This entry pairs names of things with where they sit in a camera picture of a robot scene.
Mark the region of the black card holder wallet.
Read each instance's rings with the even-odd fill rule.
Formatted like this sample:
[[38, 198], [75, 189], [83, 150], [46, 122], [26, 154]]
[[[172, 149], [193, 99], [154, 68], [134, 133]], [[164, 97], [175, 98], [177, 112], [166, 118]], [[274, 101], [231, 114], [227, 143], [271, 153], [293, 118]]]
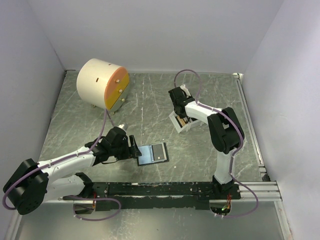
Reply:
[[154, 161], [153, 150], [152, 150], [152, 145], [153, 144], [151, 144], [151, 145], [142, 145], [142, 146], [138, 147], [139, 150], [142, 153], [142, 156], [137, 158], [137, 165], [140, 167], [140, 166], [146, 166], [146, 165], [169, 162], [170, 158], [169, 158], [167, 144], [165, 142], [162, 142], [162, 143], [164, 143], [164, 146], [165, 146], [167, 160], [165, 160], [165, 161], [161, 161], [161, 160], [160, 161]]

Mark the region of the black credit card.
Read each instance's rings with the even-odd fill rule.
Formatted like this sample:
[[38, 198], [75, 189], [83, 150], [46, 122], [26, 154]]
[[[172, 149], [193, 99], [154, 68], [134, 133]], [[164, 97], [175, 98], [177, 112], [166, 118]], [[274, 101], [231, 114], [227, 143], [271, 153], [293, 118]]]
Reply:
[[167, 154], [166, 148], [164, 143], [158, 143], [152, 145], [152, 152], [153, 152], [153, 160], [154, 161], [166, 161]]

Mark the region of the white card tray box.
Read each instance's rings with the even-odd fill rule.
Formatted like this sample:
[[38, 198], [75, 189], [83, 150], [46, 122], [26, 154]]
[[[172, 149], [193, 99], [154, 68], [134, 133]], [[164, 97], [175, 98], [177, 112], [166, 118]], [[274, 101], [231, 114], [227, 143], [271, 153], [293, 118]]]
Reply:
[[171, 120], [173, 126], [178, 133], [188, 132], [190, 129], [202, 126], [204, 123], [196, 118], [185, 117], [181, 118], [174, 111], [169, 114], [169, 119]]

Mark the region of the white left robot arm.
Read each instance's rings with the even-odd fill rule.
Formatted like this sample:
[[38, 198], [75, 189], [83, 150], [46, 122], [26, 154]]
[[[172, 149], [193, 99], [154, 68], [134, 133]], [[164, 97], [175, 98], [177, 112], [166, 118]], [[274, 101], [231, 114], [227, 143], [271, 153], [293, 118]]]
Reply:
[[133, 135], [121, 126], [111, 128], [103, 136], [64, 156], [35, 162], [24, 160], [3, 187], [2, 205], [10, 211], [26, 215], [43, 202], [69, 196], [89, 199], [94, 196], [92, 180], [81, 169], [116, 160], [138, 159], [142, 156]]

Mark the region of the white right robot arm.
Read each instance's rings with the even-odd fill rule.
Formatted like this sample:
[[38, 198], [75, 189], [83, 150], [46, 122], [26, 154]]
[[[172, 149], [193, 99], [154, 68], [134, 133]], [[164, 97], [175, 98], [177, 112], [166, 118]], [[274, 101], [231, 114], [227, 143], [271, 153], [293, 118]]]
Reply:
[[173, 104], [169, 115], [178, 133], [206, 124], [213, 147], [218, 151], [217, 166], [212, 177], [212, 193], [218, 199], [229, 194], [234, 184], [235, 153], [242, 148], [245, 135], [231, 107], [214, 108], [202, 104], [190, 94], [183, 84], [168, 91]]

